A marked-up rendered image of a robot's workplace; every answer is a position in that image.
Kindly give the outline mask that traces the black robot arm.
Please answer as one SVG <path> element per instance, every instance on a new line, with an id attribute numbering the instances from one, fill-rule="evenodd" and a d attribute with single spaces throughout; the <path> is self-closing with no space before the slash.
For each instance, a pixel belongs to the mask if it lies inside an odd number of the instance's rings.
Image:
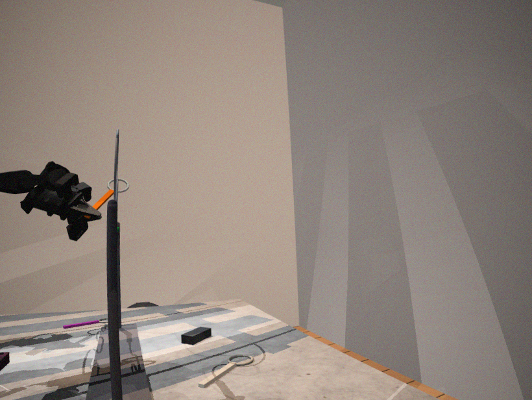
<path id="1" fill-rule="evenodd" d="M 54 183 L 61 179 L 66 173 L 70 173 L 67 168 L 50 161 L 40 175 L 34 175 L 28 170 L 17 170 L 0 173 L 0 192 L 9 194 L 27 193 L 25 199 L 20 202 L 21 208 L 29 214 L 33 208 L 43 210 L 42 200 L 49 191 L 56 191 Z M 37 185 L 37 187 L 35 187 Z M 71 187 L 72 192 L 83 193 L 85 202 L 90 201 L 92 187 L 81 182 Z"/>

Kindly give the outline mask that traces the orange handle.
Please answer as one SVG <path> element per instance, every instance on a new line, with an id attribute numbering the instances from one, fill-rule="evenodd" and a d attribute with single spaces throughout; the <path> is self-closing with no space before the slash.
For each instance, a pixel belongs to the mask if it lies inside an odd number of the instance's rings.
<path id="1" fill-rule="evenodd" d="M 125 182 L 125 183 L 127 184 L 127 187 L 126 187 L 124 190 L 117 191 L 117 192 L 125 192 L 125 191 L 127 191 L 127 190 L 129 189 L 129 183 L 128 183 L 126 180 L 124 180 L 124 179 L 118 179 L 118 180 L 119 180 L 119 181 L 123 181 L 123 182 Z M 98 210 L 98 209 L 99 209 L 101 206 L 103 206 L 104 203 L 105 203 L 107 200 L 109 200 L 109 198 L 114 194 L 114 190 L 111 189 L 111 188 L 109 187 L 109 185 L 110 185 L 110 183 L 111 183 L 112 181 L 114 181 L 114 179 L 111 179 L 111 180 L 108 182 L 108 184 L 107 184 L 107 187 L 108 187 L 109 191 L 108 191 L 106 194 L 104 194 L 104 195 L 101 197 L 101 199 L 98 200 L 98 201 L 96 202 L 96 204 L 93 205 L 93 208 L 95 208 L 95 209 Z M 84 217 L 86 217 L 86 218 L 90 218 L 91 216 L 84 216 Z"/>

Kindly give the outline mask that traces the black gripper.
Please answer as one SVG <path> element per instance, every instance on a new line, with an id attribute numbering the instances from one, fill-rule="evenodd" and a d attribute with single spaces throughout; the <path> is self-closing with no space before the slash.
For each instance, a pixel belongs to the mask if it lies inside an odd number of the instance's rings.
<path id="1" fill-rule="evenodd" d="M 83 193 L 72 192 L 71 187 L 79 184 L 77 174 L 66 173 L 54 183 L 56 191 L 49 191 L 42 200 L 42 208 L 48 216 L 59 215 L 61 220 L 67 219 L 66 227 L 69 239 L 78 241 L 87 231 L 88 221 L 101 219 L 101 213 L 85 202 Z M 86 218 L 84 216 L 91 216 Z"/>

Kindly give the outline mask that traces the tan hoop with flat handle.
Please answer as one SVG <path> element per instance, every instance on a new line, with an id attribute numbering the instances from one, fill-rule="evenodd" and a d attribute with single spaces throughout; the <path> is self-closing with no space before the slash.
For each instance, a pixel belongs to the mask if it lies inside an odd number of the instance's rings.
<path id="1" fill-rule="evenodd" d="M 233 358 L 235 358 L 237 356 L 247 356 L 247 357 L 250 358 L 250 360 L 246 361 L 246 362 L 240 362 L 240 363 L 235 363 L 235 362 L 230 361 L 230 359 L 233 359 Z M 208 385 L 210 385 L 211 383 L 213 383 L 214 381 L 216 381 L 217 379 L 222 377 L 224 374 L 228 373 L 228 371 L 230 371 L 231 369 L 235 368 L 236 366 L 247 365 L 247 364 L 251 363 L 253 360 L 254 359 L 253 359 L 252 356 L 246 355 L 246 354 L 232 355 L 232 356 L 230 356 L 227 359 L 228 364 L 226 366 L 224 366 L 223 368 L 217 370 L 217 372 L 213 373 L 208 378 L 205 378 L 203 381 L 199 382 L 199 387 L 200 388 L 206 388 Z"/>

